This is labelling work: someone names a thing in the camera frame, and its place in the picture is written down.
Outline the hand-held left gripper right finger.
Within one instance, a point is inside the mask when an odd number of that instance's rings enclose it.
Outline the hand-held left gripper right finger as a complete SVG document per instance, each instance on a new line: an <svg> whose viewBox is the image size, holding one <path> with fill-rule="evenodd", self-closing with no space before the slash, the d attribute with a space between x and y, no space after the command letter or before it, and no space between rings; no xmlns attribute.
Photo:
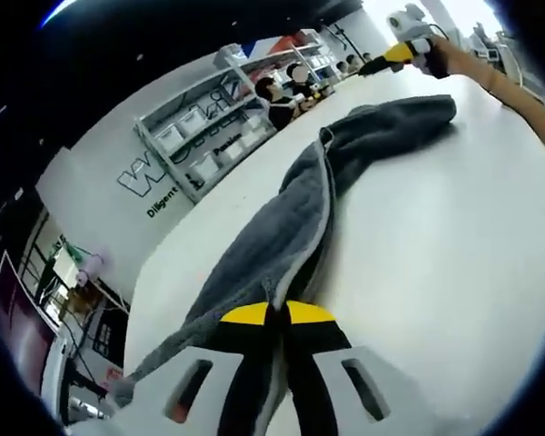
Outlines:
<svg viewBox="0 0 545 436"><path fill-rule="evenodd" d="M303 435L432 435L417 384L367 347L352 346L320 306L282 308L288 385Z"/></svg>

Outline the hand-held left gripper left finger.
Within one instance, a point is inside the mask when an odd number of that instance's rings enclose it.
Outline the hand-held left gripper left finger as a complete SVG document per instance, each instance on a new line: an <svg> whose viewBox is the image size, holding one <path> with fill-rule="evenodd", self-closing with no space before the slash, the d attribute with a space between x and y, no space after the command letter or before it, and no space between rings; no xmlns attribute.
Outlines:
<svg viewBox="0 0 545 436"><path fill-rule="evenodd" d="M73 435L264 435L278 392L280 338L268 302L237 307L203 347L188 346L134 386L132 401Z"/></svg>

